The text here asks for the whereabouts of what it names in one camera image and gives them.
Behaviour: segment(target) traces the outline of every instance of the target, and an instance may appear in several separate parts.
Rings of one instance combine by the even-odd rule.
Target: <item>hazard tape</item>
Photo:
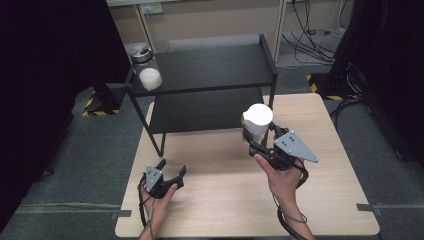
[[[323,100],[359,99],[359,96],[357,95],[348,95],[348,96],[325,95],[322,93],[321,89],[318,89],[318,86],[315,84],[311,74],[306,76],[306,80],[308,80],[308,83],[312,92],[319,94]]]
[[[82,116],[88,117],[88,116],[108,116],[108,115],[115,115],[119,113],[119,109],[113,109],[108,111],[88,111],[87,108],[93,104],[94,97],[96,96],[96,93],[93,92],[90,99],[88,99],[87,104],[85,105],[85,111],[82,113]]]

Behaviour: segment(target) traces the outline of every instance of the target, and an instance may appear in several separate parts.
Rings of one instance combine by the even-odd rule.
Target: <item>gray carpet floor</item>
[[[278,68],[277,94],[311,92],[305,76],[329,68]],[[91,93],[87,89],[76,99],[75,118],[52,164],[54,174],[33,184],[0,239],[119,239],[114,233],[116,214],[143,128],[127,96],[117,115],[83,117]],[[152,99],[138,101],[146,110]],[[325,101],[329,112],[339,103]],[[397,159],[364,104],[344,109],[337,126],[381,232],[318,239],[423,239],[423,168]]]

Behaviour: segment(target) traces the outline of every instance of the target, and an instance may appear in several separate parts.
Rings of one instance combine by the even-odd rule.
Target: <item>electrical outlet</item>
[[[144,3],[139,4],[138,8],[143,14],[163,13],[162,3]]]

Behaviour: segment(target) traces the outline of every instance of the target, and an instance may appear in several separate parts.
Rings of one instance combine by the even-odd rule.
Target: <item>black shelf surface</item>
[[[162,85],[152,91],[134,77],[135,97],[270,86],[277,75],[266,44],[229,46],[155,55]]]
[[[152,134],[241,127],[243,112],[263,103],[260,88],[157,96]]]

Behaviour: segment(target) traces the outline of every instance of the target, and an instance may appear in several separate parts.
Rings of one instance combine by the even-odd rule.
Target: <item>black curtain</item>
[[[0,44],[2,231],[54,158],[77,94],[123,83],[130,63],[104,0],[1,1]]]

